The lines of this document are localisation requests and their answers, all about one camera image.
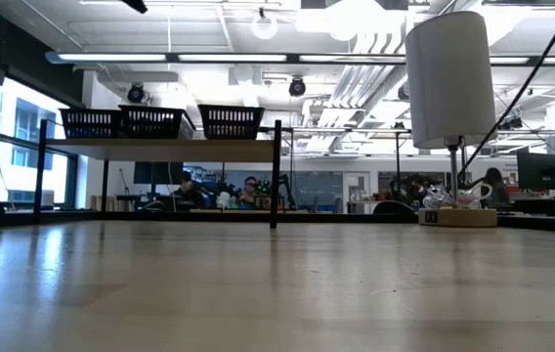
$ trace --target white cylinder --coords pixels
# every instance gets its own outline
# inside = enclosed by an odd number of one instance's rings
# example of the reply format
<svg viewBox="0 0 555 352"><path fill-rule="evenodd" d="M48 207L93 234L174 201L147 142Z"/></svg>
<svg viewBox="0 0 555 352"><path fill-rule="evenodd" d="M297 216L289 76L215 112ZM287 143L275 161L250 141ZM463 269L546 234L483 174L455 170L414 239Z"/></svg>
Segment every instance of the white cylinder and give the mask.
<svg viewBox="0 0 555 352"><path fill-rule="evenodd" d="M407 35L406 63L414 146L442 149L459 136L479 144L495 123L484 18L457 12L419 24Z"/></svg>

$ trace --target door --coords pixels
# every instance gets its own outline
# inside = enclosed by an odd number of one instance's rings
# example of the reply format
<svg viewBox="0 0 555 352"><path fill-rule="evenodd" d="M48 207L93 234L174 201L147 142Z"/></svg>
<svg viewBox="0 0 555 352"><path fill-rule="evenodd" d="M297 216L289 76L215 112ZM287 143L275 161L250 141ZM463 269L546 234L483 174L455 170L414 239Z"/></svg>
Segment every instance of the door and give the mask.
<svg viewBox="0 0 555 352"><path fill-rule="evenodd" d="M351 203L351 200L358 201L363 197L370 197L370 173L369 172L345 172L343 173L343 213L347 213L350 206L352 213L370 214L370 204Z"/></svg>

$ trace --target black basket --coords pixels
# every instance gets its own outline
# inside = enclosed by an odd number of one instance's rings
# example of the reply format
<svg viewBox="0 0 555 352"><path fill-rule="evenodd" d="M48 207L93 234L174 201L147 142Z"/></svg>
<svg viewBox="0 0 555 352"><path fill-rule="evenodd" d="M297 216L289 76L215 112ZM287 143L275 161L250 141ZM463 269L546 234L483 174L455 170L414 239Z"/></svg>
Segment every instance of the black basket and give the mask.
<svg viewBox="0 0 555 352"><path fill-rule="evenodd" d="M195 130L182 109L120 106L123 131L128 138L192 139Z"/></svg>
<svg viewBox="0 0 555 352"><path fill-rule="evenodd" d="M199 105L207 139L255 140L264 108Z"/></svg>
<svg viewBox="0 0 555 352"><path fill-rule="evenodd" d="M67 138L116 138L122 114L119 110L61 109Z"/></svg>

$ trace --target window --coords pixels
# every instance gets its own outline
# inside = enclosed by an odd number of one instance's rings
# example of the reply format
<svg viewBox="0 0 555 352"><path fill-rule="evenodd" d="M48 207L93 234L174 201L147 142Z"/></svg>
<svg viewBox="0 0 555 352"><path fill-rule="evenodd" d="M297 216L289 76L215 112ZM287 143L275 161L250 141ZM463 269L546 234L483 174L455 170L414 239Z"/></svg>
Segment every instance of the window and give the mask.
<svg viewBox="0 0 555 352"><path fill-rule="evenodd" d="M0 142L0 201L33 201L36 188L36 163L38 151ZM68 159L64 155L45 153L43 190L54 191L54 202L66 198Z"/></svg>
<svg viewBox="0 0 555 352"><path fill-rule="evenodd" d="M0 87L0 133L30 142L38 142L41 120L61 123L59 109L68 106L17 81L6 78ZM48 123L48 138L63 138L63 127Z"/></svg>

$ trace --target computer monitor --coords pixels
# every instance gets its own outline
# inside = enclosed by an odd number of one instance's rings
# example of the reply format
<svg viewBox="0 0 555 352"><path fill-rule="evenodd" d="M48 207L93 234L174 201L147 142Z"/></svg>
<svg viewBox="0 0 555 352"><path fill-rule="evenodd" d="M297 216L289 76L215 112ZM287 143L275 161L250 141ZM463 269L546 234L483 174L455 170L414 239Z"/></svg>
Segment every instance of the computer monitor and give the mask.
<svg viewBox="0 0 555 352"><path fill-rule="evenodd" d="M182 166L182 162L135 162L134 183L137 185L180 185L182 184Z"/></svg>
<svg viewBox="0 0 555 352"><path fill-rule="evenodd" d="M521 190L555 190L555 154L517 153Z"/></svg>

